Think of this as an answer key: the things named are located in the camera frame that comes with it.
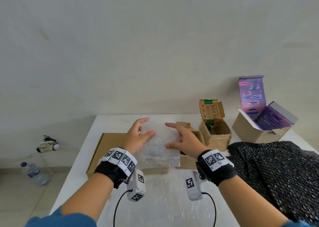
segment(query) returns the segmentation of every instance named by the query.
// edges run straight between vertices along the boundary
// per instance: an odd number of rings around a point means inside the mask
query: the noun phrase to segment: wrist strap
[[[198,173],[218,186],[222,181],[237,175],[234,165],[219,150],[205,150],[198,157]]]
[[[122,182],[128,184],[136,164],[137,160],[128,151],[112,148],[101,158],[94,173],[108,176],[117,189]]]

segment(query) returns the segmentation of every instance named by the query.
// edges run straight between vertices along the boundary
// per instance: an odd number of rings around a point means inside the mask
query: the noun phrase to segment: plastic water bottle
[[[24,161],[20,166],[22,167],[22,174],[32,178],[35,185],[41,187],[50,182],[50,177],[47,174],[40,173],[40,168],[36,164]]]

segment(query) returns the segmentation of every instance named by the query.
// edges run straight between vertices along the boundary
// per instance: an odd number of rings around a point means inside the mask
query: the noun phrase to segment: floor
[[[55,173],[46,187],[21,174],[0,175],[0,226],[24,226],[33,216],[47,216],[68,173]]]

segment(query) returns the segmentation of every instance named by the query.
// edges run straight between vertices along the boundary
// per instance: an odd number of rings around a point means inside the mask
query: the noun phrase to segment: small cardboard box
[[[122,147],[126,140],[126,133],[103,133],[100,141],[92,156],[89,167],[86,171],[88,178],[93,176],[94,171],[98,165],[99,160],[111,149],[116,147]],[[142,170],[145,175],[150,174],[166,174],[168,168],[149,168]]]
[[[177,124],[181,124],[182,126],[184,126],[185,128],[189,129],[194,135],[196,135],[197,139],[199,139],[199,141],[202,144],[204,143],[204,138],[201,132],[199,132],[196,129],[193,129],[190,126],[190,123],[187,122],[176,122]],[[181,154],[181,166],[178,167],[178,169],[193,169],[196,170],[196,161],[197,159],[194,159],[193,157],[189,157],[187,155],[183,155]]]
[[[286,127],[263,131],[242,109],[238,108],[238,111],[239,114],[232,128],[242,141],[258,144],[270,143],[280,140],[291,129],[291,127]]]
[[[225,113],[224,107],[217,99],[199,101],[202,121],[199,125],[199,131],[202,133],[205,145],[211,149],[219,151],[226,151],[232,138],[232,132],[224,121]],[[207,120],[220,120],[218,134],[211,135],[206,127]]]

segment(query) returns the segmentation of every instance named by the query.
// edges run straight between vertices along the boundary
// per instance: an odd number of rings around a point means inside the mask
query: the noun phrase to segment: black fabric
[[[292,220],[319,225],[319,158],[291,141],[228,146],[238,175]]]
[[[236,170],[229,164],[221,166],[215,171],[212,171],[205,160],[202,158],[202,155],[206,154],[211,150],[205,150],[197,158],[198,162],[196,163],[198,173],[204,175],[210,182],[218,186],[222,181],[230,179],[237,175]]]
[[[94,173],[102,173],[109,177],[114,183],[114,188],[118,189],[120,184],[126,179],[126,175],[121,168],[117,165],[113,165],[108,161],[102,161],[95,169]]]

